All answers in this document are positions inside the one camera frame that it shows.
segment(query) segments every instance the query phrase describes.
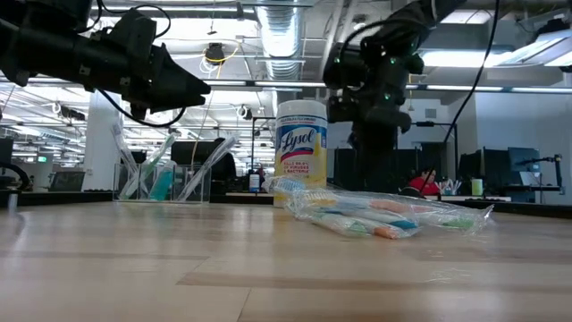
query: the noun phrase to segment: red object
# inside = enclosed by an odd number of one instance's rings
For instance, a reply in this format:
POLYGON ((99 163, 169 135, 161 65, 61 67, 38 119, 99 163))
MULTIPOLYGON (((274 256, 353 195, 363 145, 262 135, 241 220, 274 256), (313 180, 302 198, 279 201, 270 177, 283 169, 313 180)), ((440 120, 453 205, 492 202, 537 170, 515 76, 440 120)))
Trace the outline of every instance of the red object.
MULTIPOLYGON (((423 183, 425 183, 425 179, 423 179, 422 177, 417 177, 411 180, 411 182, 409 182, 409 187, 413 187, 421 191, 421 186, 423 185, 423 183)), ((437 183, 435 182, 427 183, 425 188, 421 192, 421 195, 423 196, 432 196, 437 194, 439 194, 439 187, 437 187, 437 183)))

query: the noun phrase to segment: light wood tabletop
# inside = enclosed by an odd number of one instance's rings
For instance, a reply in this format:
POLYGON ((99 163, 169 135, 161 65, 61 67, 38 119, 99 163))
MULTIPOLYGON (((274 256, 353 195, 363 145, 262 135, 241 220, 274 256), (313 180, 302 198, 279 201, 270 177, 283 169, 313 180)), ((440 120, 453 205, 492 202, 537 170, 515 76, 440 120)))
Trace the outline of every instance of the light wood tabletop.
POLYGON ((267 206, 0 216, 0 321, 572 321, 572 221, 352 239, 267 206))

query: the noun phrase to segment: clear acrylic container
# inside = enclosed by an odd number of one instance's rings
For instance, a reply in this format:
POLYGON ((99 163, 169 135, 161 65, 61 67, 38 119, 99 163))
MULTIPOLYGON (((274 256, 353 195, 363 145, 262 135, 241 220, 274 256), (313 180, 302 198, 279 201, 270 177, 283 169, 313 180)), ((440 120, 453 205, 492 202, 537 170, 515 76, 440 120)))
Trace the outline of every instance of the clear acrylic container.
MULTIPOLYGON (((193 166, 195 172, 200 169, 200 165, 193 166)), ((137 185, 137 180, 135 178, 140 177, 141 168, 138 165, 138 172, 136 174, 129 174, 128 167, 123 164, 115 165, 114 169, 114 200, 116 201, 148 201, 148 202, 189 202, 189 203, 203 203, 209 202, 210 200, 210 190, 211 190, 211 171, 210 169, 206 172, 203 179, 197 185, 195 190, 190 194, 186 200, 178 201, 177 198, 181 195, 185 185, 190 181, 193 175, 189 165, 176 165, 171 170, 170 176, 162 175, 164 167, 158 165, 155 167, 153 173, 151 173, 144 182, 140 182, 137 185), (152 188, 158 180, 164 181, 169 179, 170 183, 165 184, 161 182, 163 187, 160 192, 152 194, 152 188), (134 182, 131 184, 132 193, 124 193, 122 191, 128 182, 134 182)))

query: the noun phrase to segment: lysol logo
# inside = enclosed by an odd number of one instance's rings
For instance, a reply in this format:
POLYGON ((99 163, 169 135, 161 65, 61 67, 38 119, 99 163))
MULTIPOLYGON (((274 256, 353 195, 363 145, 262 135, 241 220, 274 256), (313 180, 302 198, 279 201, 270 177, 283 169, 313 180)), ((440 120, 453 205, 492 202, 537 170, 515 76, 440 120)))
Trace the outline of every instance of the lysol logo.
POLYGON ((282 150, 280 161, 284 161, 289 157, 314 154, 314 140, 314 129, 308 129, 304 132, 299 131, 297 135, 294 134, 294 131, 289 131, 288 134, 282 137, 280 142, 279 148, 282 150))

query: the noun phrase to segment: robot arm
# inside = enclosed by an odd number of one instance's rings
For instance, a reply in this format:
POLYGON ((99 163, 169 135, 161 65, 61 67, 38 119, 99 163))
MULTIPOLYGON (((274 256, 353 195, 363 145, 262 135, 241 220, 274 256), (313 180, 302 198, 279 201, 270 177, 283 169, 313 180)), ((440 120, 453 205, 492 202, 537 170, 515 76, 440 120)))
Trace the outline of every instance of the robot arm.
POLYGON ((186 72, 165 45, 154 46, 156 22, 135 9, 112 29, 89 38, 93 0, 0 1, 0 70, 26 86, 44 74, 95 89, 120 93, 135 118, 205 103, 210 87, 186 72))
POLYGON ((328 118, 331 123, 353 122, 349 142, 362 168, 393 149, 397 128, 409 130, 411 119, 400 112, 400 106, 405 103, 409 74, 420 74, 424 68, 415 52, 431 29, 463 3, 417 0, 381 21, 382 27, 362 38, 359 46, 349 41, 363 30, 349 36, 346 44, 333 47, 324 82, 329 89, 341 90, 341 95, 330 97, 328 118))

